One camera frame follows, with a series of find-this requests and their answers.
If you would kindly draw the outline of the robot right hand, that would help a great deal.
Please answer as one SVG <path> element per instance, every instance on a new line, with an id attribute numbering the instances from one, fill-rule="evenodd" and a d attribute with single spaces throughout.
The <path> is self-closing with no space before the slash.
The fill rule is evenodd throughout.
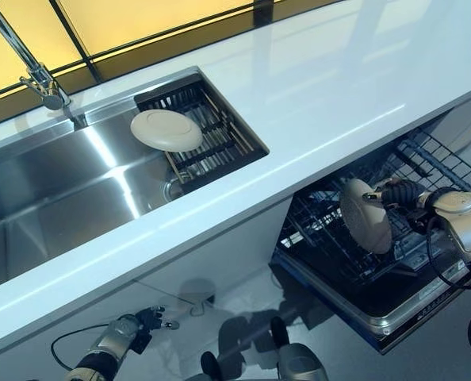
<path id="1" fill-rule="evenodd" d="M 362 199 L 366 202 L 378 202 L 383 207 L 399 206 L 413 209 L 419 196 L 426 190 L 425 186 L 411 180 L 389 179 L 375 190 L 364 193 Z"/>

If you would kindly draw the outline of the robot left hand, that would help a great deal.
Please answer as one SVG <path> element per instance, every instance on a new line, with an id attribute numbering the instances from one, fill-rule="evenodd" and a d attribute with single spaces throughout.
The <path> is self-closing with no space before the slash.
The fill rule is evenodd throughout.
<path id="1" fill-rule="evenodd" d="M 167 320 L 163 315 L 166 311 L 165 306 L 157 305 L 140 310 L 135 314 L 139 322 L 139 334 L 150 335 L 157 329 L 177 330 L 180 324 L 177 321 Z"/>

